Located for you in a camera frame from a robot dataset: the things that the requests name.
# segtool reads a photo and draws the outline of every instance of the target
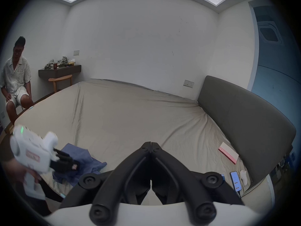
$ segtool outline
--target hand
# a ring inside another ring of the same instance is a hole
[[[15,158],[11,159],[10,161],[5,161],[2,163],[3,169],[6,172],[7,177],[14,183],[14,182],[24,182],[24,177],[27,172],[29,172],[34,178],[35,182],[38,183],[39,180],[42,180],[40,175],[25,166],[19,163]]]
[[[9,102],[11,99],[11,94],[10,93],[7,93],[6,95],[6,102]]]

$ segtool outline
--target wall socket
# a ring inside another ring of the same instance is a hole
[[[187,80],[185,80],[183,85],[184,85],[184,86],[188,86],[188,87],[192,88],[192,87],[193,87],[193,85],[194,85],[194,82],[191,82],[191,81],[187,81]]]

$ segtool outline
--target phone screen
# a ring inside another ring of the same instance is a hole
[[[233,187],[236,192],[242,190],[241,183],[237,174],[237,171],[230,172],[230,176],[232,179]]]

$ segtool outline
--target clothes pile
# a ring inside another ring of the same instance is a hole
[[[80,167],[78,171],[69,171],[64,174],[53,172],[52,178],[58,183],[63,183],[63,180],[66,180],[72,186],[75,186],[81,175],[91,172],[95,174],[100,174],[99,170],[107,165],[106,162],[100,162],[92,158],[87,149],[82,149],[70,143],[65,145],[61,151],[69,154],[69,156],[71,156],[73,160],[79,161]]]
[[[53,65],[57,64],[58,67],[66,66],[68,64],[68,59],[66,56],[63,56],[60,60],[50,60],[48,64],[45,65],[45,69],[52,69]]]

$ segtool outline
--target shorts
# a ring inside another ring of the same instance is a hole
[[[24,86],[21,86],[19,89],[17,89],[16,93],[11,94],[11,99],[6,102],[5,106],[7,106],[8,102],[12,101],[14,103],[15,107],[17,108],[18,105],[21,105],[21,97],[23,95],[29,96],[29,94],[26,91],[26,88]]]

